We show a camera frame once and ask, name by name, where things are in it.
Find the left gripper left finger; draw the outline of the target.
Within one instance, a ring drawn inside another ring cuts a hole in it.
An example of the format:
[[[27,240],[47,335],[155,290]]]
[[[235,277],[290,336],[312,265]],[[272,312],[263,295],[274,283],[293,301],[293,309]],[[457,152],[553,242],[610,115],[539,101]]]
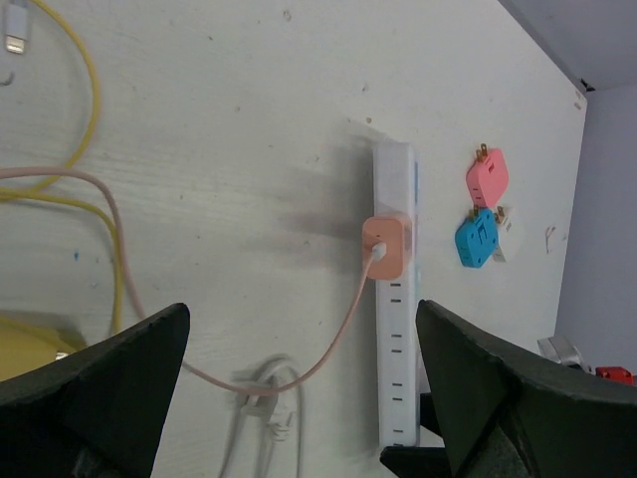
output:
[[[148,477],[190,331],[173,304],[1,383],[4,477]]]

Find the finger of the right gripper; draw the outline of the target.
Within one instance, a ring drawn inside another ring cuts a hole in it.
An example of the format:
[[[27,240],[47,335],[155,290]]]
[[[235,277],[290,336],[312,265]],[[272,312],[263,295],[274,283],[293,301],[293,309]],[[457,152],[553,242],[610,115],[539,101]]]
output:
[[[398,478],[451,478],[451,467],[441,447],[385,447],[380,463]]]
[[[440,433],[434,401],[430,392],[420,394],[420,424],[432,433]]]

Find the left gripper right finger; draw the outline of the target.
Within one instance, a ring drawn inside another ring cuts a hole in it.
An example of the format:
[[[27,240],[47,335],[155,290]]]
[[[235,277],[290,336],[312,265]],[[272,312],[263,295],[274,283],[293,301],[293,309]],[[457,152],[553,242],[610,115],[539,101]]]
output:
[[[434,301],[416,315],[455,477],[633,477],[636,389],[489,334]]]

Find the blue plug adapter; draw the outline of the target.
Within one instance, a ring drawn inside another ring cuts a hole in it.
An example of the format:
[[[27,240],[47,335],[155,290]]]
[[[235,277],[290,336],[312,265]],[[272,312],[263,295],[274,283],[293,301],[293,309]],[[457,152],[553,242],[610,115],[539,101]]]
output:
[[[481,268],[499,247],[499,230],[494,211],[475,206],[455,233],[461,264]]]

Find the salmon pink USB charger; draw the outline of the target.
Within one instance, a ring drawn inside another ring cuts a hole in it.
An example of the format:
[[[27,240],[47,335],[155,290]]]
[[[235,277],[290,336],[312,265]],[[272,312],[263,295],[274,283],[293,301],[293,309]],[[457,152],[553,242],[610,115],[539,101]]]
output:
[[[368,218],[362,226],[362,248],[369,262],[366,275],[373,280],[396,280],[412,258],[412,220],[394,212]]]

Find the white plug adapter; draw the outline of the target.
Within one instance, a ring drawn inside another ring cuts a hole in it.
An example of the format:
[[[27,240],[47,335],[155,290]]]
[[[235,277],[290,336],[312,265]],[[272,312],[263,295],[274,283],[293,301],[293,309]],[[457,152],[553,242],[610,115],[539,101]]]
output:
[[[499,245],[493,253],[497,262],[511,262],[525,239],[525,227],[515,208],[499,205],[494,211]]]

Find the pink plug adapter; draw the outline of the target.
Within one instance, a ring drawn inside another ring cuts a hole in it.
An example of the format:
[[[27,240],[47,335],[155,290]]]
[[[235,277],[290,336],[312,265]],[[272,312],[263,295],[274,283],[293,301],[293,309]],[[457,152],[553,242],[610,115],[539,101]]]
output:
[[[508,189],[508,166],[500,148],[485,143],[476,150],[476,159],[466,175],[466,183],[475,206],[494,208]]]

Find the yellow olive USB charger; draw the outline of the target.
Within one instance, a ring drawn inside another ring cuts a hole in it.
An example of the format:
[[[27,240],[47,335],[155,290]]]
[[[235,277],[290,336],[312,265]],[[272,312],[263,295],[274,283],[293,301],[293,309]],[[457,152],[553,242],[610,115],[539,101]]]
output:
[[[1,380],[33,371],[87,347],[79,329],[62,316],[1,312]]]

